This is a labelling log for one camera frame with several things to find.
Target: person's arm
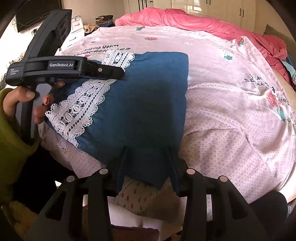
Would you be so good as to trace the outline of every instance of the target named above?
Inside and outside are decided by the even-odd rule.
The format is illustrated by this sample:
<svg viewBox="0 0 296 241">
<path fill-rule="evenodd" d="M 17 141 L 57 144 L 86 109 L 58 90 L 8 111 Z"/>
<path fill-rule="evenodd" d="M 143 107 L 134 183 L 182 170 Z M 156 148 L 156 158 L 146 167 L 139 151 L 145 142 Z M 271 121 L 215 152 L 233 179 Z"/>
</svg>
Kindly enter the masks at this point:
<svg viewBox="0 0 296 241">
<path fill-rule="evenodd" d="M 55 87 L 64 83 L 59 81 Z M 16 182 L 27 158 L 38 148 L 36 141 L 32 146 L 25 144 L 18 136 L 18 126 L 15 122 L 15 109 L 18 102 L 32 100 L 35 93 L 19 86 L 16 89 L 3 89 L 0 92 L 0 206 L 12 199 L 12 184 Z M 53 103 L 53 96 L 46 95 L 42 106 L 33 110 L 34 121 L 40 124 L 44 121 L 48 106 Z"/>
</svg>

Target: fingernail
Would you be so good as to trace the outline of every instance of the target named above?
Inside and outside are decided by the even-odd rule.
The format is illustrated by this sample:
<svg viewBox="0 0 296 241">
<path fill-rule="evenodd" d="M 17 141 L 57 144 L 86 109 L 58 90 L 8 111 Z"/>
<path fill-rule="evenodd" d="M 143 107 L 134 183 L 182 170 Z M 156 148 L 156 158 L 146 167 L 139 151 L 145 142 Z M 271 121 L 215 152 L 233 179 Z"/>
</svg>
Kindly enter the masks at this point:
<svg viewBox="0 0 296 241">
<path fill-rule="evenodd" d="M 35 96 L 35 93 L 34 93 L 33 91 L 27 91 L 27 92 L 26 92 L 26 97 L 27 97 L 28 99 L 33 99 L 34 96 Z"/>
</svg>

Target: person's left hand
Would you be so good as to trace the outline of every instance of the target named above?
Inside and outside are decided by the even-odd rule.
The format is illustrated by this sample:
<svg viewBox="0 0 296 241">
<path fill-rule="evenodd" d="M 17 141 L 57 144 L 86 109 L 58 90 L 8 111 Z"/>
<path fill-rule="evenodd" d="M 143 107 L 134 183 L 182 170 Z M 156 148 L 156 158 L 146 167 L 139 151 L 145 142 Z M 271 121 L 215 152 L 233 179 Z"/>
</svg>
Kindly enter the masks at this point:
<svg viewBox="0 0 296 241">
<path fill-rule="evenodd" d="M 54 85 L 54 88 L 59 88 L 64 85 L 64 82 L 58 81 L 57 84 Z M 31 90 L 19 86 L 14 90 L 10 91 L 3 100 L 3 110 L 6 115 L 8 121 L 14 119 L 15 109 L 18 102 L 29 102 L 35 97 L 35 93 Z M 48 94 L 43 97 L 43 104 L 41 106 L 37 106 L 33 110 L 34 122 L 36 124 L 40 124 L 44 121 L 45 112 L 48 110 L 48 107 L 54 102 L 54 97 L 51 94 Z"/>
</svg>

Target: green sleeve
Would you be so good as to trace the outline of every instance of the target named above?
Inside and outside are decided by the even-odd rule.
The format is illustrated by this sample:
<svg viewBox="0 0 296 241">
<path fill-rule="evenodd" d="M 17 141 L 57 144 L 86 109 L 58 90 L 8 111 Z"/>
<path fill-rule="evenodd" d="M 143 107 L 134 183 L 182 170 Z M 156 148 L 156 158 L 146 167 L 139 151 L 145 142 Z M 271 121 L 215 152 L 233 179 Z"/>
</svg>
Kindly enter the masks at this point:
<svg viewBox="0 0 296 241">
<path fill-rule="evenodd" d="M 12 89 L 3 89 L 0 92 L 0 205 L 11 200 L 12 184 L 16 182 L 27 158 L 38 147 L 38 142 L 33 146 L 25 144 L 14 132 L 5 119 L 3 99 Z"/>
</svg>

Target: pink bed sheet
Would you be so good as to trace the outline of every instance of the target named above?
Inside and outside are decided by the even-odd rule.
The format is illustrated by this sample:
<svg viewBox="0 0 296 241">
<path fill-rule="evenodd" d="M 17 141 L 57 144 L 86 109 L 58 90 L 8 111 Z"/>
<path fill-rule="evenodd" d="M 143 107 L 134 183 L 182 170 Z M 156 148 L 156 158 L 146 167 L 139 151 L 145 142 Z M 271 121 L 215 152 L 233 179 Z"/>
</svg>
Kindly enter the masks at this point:
<svg viewBox="0 0 296 241">
<path fill-rule="evenodd" d="M 215 18 L 188 15 L 180 9 L 161 10 L 153 7 L 145 8 L 140 12 L 125 14 L 116 19 L 115 25 L 172 26 L 190 31 L 205 31 L 227 40 L 246 36 L 262 53 L 269 65 L 291 84 L 290 76 L 279 60 L 285 60 L 288 55 L 286 44 L 276 36 L 262 36 Z"/>
</svg>

